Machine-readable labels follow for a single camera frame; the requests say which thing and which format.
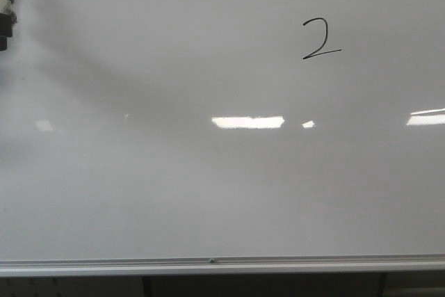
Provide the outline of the black whiteboard marker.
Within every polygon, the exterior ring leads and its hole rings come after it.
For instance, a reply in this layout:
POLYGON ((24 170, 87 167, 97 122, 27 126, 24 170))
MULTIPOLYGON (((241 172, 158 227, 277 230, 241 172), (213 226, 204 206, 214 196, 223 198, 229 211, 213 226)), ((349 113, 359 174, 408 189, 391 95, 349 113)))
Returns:
POLYGON ((1 51, 8 48, 8 38, 13 36, 17 16, 12 9, 15 0, 1 0, 1 51))

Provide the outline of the white whiteboard with aluminium frame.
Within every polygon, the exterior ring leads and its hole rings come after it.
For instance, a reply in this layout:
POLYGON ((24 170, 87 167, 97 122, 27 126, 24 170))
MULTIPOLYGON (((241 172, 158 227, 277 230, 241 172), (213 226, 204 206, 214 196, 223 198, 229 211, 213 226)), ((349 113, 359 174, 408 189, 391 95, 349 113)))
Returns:
POLYGON ((15 0, 1 275, 444 268, 444 0, 15 0))

